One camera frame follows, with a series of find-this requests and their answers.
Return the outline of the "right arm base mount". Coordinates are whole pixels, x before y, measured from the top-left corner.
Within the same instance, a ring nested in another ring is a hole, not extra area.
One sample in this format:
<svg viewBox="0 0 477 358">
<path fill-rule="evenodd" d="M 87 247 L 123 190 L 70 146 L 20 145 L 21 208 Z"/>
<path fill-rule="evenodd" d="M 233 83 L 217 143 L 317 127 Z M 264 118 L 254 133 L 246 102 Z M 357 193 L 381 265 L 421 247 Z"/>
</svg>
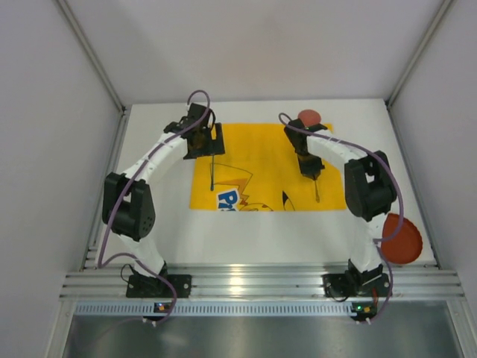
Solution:
<svg viewBox="0 0 477 358">
<path fill-rule="evenodd" d="M 385 298 L 391 288 L 387 274 L 363 284 L 355 282 L 345 273 L 325 274 L 322 279 L 325 296 L 337 301 L 348 298 Z"/>
</svg>

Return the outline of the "red round plate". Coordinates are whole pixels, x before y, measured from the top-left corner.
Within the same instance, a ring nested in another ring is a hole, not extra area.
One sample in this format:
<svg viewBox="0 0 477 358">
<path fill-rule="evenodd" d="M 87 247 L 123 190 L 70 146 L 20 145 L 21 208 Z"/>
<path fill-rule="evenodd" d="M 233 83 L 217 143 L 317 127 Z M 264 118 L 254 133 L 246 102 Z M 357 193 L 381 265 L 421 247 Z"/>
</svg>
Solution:
<svg viewBox="0 0 477 358">
<path fill-rule="evenodd" d="M 403 219 L 399 233 L 381 244 L 382 253 L 387 261 L 406 265 L 417 260 L 423 250 L 423 238 L 413 222 Z"/>
</svg>

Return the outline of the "pink plastic cup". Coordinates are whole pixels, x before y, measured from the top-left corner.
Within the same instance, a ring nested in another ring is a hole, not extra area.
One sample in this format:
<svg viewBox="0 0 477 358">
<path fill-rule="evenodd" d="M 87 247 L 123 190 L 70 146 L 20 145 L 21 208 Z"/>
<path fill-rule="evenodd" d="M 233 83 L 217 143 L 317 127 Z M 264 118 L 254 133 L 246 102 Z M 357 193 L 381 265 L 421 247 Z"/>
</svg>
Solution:
<svg viewBox="0 0 477 358">
<path fill-rule="evenodd" d="M 321 123 L 321 115 L 319 112 L 311 109 L 300 111 L 297 118 L 303 123 L 305 128 L 310 128 Z"/>
</svg>

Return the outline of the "gold ornate spoon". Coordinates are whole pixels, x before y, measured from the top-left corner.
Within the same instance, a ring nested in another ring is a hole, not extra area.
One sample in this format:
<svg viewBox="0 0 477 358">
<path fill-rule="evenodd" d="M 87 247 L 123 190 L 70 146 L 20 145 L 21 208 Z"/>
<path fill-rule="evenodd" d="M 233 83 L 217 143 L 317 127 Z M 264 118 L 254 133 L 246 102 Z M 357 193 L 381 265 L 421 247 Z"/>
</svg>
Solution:
<svg viewBox="0 0 477 358">
<path fill-rule="evenodd" d="M 314 180 L 314 186 L 315 186 L 315 200 L 316 200 L 317 203 L 320 203 L 320 193 L 319 193 L 318 180 Z"/>
</svg>

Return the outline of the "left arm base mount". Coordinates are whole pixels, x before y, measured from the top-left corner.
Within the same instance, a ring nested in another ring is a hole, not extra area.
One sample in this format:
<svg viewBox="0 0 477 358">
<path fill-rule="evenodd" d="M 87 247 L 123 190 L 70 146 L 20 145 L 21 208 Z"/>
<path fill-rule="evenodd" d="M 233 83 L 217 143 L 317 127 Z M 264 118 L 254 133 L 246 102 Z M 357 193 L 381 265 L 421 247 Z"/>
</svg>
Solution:
<svg viewBox="0 0 477 358">
<path fill-rule="evenodd" d="M 178 298 L 188 298 L 192 290 L 192 276 L 169 274 L 166 280 L 174 288 Z M 127 282 L 127 298 L 173 298 L 172 290 L 161 280 L 141 274 L 132 274 Z"/>
</svg>

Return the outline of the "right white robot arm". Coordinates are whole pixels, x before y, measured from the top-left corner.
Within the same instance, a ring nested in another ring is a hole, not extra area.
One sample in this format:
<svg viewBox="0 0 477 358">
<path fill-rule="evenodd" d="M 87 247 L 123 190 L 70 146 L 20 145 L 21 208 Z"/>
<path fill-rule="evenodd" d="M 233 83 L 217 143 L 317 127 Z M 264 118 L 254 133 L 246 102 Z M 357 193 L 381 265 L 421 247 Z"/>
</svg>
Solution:
<svg viewBox="0 0 477 358">
<path fill-rule="evenodd" d="M 284 131 L 302 176 L 316 181 L 325 169 L 344 176 L 345 202 L 355 217 L 346 274 L 358 286 L 376 280 L 382 275 L 379 243 L 385 238 L 386 215 L 399 198 L 386 154 L 338 139 L 320 123 L 307 127 L 295 119 L 285 123 Z"/>
</svg>

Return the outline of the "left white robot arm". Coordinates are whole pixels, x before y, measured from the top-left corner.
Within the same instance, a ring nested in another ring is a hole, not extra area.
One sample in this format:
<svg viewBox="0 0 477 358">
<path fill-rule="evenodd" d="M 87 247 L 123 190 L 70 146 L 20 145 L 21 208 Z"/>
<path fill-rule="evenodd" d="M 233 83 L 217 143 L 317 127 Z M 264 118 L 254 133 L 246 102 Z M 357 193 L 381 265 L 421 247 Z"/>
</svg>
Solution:
<svg viewBox="0 0 477 358">
<path fill-rule="evenodd" d="M 224 153 L 220 123 L 192 127 L 172 122 L 132 166 L 122 173 L 109 173 L 104 180 L 102 220 L 106 228 L 97 267 L 127 257 L 140 275 L 158 278 L 165 270 L 165 260 L 151 236 L 157 218 L 152 189 L 175 163 Z"/>
</svg>

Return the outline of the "blue metal fork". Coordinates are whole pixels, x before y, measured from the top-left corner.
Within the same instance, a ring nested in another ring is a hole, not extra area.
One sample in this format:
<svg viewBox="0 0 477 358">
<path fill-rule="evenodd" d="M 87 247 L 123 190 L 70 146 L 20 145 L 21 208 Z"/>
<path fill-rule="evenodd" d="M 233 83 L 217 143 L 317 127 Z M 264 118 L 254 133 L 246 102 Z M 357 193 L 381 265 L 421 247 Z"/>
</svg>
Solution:
<svg viewBox="0 0 477 358">
<path fill-rule="evenodd" d="M 214 178 L 215 178 L 215 155 L 211 156 L 211 163 L 210 163 L 210 191 L 213 192 L 214 190 Z"/>
</svg>

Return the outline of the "yellow pikachu cloth placemat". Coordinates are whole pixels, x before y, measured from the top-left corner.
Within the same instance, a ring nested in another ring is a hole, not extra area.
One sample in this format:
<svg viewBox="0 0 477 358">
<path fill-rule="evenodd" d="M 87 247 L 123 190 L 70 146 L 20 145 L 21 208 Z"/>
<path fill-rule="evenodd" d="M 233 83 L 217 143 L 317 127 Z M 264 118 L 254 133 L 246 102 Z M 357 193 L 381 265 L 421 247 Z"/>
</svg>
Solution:
<svg viewBox="0 0 477 358">
<path fill-rule="evenodd" d="M 320 203 L 312 179 L 301 175 L 297 155 L 280 124 L 224 124 L 225 154 L 195 161 L 190 208 L 213 211 L 335 211 L 347 208 L 341 174 L 325 169 Z"/>
</svg>

